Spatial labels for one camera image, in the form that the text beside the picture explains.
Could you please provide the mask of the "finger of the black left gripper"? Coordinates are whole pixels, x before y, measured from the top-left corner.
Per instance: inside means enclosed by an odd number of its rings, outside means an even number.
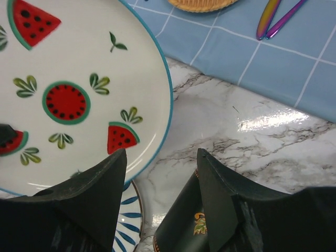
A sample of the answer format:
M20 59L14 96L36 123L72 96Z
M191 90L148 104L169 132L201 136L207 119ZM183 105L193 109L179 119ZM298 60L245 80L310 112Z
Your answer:
M0 124L0 145L16 137L15 130L9 124Z

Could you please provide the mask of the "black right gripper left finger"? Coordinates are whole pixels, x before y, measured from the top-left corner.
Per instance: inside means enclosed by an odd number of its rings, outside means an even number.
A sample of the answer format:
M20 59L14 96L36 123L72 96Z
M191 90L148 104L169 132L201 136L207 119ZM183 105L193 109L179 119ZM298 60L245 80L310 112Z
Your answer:
M1 251L112 251L127 155L33 196L1 200Z

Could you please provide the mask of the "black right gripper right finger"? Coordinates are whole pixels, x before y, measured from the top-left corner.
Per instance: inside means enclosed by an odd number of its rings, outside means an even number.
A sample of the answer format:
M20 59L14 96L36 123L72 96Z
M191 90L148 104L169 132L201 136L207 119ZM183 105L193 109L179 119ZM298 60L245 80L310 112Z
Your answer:
M211 251L335 251L335 188L262 186L204 149L197 171Z

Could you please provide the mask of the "blue striped white plate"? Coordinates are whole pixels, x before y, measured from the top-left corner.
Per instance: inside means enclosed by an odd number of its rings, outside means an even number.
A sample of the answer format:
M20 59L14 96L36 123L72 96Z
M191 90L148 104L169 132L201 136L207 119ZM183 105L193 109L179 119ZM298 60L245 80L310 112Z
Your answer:
M124 185L112 251L135 251L143 231L143 207L133 181Z

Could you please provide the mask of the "black skull pattern mug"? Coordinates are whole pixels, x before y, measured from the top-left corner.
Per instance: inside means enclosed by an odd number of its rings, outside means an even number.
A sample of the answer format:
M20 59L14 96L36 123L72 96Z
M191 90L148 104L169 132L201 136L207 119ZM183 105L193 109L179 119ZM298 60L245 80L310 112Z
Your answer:
M157 228L153 248L155 251L209 251L198 170Z

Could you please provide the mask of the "white watermelon round plate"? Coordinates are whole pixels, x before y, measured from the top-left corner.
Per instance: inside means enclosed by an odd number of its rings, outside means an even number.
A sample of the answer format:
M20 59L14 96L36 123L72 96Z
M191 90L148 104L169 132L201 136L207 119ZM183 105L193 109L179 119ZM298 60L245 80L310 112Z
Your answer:
M158 154L172 80L125 1L1 1L1 190L33 195L118 149L131 181Z

